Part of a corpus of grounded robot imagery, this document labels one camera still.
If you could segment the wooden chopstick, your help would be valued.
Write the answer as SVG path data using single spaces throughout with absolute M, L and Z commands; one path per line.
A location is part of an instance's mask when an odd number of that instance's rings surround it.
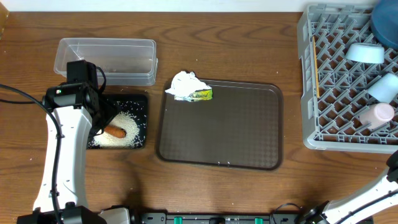
M 316 51 L 316 41 L 315 36 L 312 36 L 312 44 L 313 44 L 313 56 L 314 56 L 314 69 L 315 69 L 315 88 L 316 88 L 316 96 L 317 99 L 320 97 L 319 90 L 319 77 L 318 77 L 318 65 L 317 65 L 317 51 Z

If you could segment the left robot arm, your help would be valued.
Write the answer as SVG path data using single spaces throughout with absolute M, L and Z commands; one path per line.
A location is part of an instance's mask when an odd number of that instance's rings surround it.
M 116 103 L 103 95 L 100 68 L 86 60 L 67 63 L 67 80 L 46 91 L 39 106 L 46 112 L 48 141 L 44 174 L 33 212 L 19 216 L 28 223 L 130 223 L 126 206 L 101 212 L 88 208 L 85 190 L 88 143 L 119 114 Z

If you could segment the dark blue bowl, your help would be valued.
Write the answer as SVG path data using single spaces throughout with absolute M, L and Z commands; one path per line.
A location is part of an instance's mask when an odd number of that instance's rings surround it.
M 375 38 L 397 50 L 397 0 L 380 0 L 373 8 L 370 22 Z

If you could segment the light blue cup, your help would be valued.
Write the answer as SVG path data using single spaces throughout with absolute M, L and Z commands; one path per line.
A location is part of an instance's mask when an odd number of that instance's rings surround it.
M 397 95 L 397 85 L 397 76 L 387 73 L 368 89 L 368 93 L 381 103 L 390 103 Z

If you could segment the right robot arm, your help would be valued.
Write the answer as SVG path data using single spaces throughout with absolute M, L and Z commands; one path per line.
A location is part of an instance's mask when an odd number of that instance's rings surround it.
M 397 205 L 397 153 L 391 154 L 387 168 L 374 181 L 340 200 L 326 201 L 297 219 L 298 223 L 359 223 Z

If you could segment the pile of white rice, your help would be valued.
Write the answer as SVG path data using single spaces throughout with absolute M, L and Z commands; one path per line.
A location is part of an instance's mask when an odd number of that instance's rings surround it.
M 145 101 L 118 101 L 120 113 L 110 125 L 122 128 L 126 137 L 119 139 L 108 133 L 94 137 L 88 144 L 90 149 L 139 149 L 146 142 L 147 103 Z

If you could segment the light blue small bowl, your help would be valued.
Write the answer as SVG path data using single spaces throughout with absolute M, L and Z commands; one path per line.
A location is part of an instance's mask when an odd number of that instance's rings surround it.
M 384 47 L 377 44 L 353 43 L 347 51 L 346 59 L 361 63 L 380 64 L 384 62 Z

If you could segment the pale pink cup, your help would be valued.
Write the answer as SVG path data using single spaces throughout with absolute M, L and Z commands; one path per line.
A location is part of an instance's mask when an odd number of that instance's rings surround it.
M 361 113 L 359 121 L 361 124 L 369 125 L 369 129 L 374 129 L 388 123 L 394 117 L 394 108 L 387 103 L 378 103 L 369 107 Z

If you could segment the white tissue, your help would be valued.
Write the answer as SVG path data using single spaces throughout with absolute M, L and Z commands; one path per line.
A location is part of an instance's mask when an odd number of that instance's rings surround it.
M 195 72 L 181 71 L 173 77 L 165 92 L 177 98 L 189 98 L 193 93 L 211 89 L 212 87 L 196 77 Z

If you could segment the orange carrot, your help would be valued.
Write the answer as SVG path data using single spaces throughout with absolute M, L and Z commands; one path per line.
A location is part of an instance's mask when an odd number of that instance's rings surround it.
M 105 127 L 104 131 L 106 133 L 110 134 L 111 136 L 114 136 L 119 139 L 126 137 L 125 130 L 123 130 L 122 128 L 119 128 L 117 126 L 108 125 L 107 127 Z

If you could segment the yellow green wrapper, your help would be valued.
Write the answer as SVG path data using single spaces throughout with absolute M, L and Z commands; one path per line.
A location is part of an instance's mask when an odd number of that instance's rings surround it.
M 188 102 L 205 101 L 205 100 L 211 100 L 212 98 L 213 98 L 212 89 L 195 91 L 191 93 L 189 96 L 174 96 L 174 100 L 188 101 Z

